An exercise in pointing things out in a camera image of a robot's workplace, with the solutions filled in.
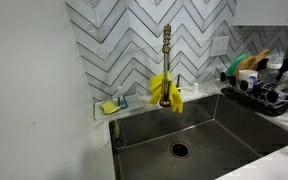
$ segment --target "herringbone tile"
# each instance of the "herringbone tile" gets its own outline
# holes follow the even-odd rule
[[[90,89],[109,99],[149,93],[163,70],[163,26],[171,24],[173,80],[190,85],[219,77],[240,54],[270,48],[283,55],[288,27],[232,26],[235,0],[66,0]],[[210,57],[212,39],[230,36],[227,55]]]

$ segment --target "wall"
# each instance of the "wall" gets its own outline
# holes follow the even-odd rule
[[[235,0],[66,0],[95,100],[122,85],[148,94],[162,71],[162,30],[170,23],[171,73],[182,86],[219,77],[240,54],[263,48],[283,55],[288,27],[233,27]],[[227,55],[210,57],[212,39],[229,35]]]
[[[92,179],[90,100],[63,0],[0,0],[0,180]]]

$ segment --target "yellow rubber glove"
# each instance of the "yellow rubber glove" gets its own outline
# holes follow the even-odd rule
[[[164,72],[150,79],[151,87],[149,90],[152,92],[152,97],[149,101],[150,104],[156,104],[158,100],[161,98],[163,78],[164,78]],[[171,79],[170,72],[168,72],[168,79],[169,80]]]
[[[180,92],[177,90],[173,82],[170,82],[169,98],[171,100],[172,111],[175,112],[177,110],[178,113],[182,113],[183,112],[183,100],[182,100]]]

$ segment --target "cabinet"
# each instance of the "cabinet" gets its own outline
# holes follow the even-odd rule
[[[237,0],[233,25],[288,26],[288,0]]]

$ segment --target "stainless steel sink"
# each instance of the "stainless steel sink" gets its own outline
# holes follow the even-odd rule
[[[222,95],[109,126],[116,179],[215,179],[288,145],[288,131]]]

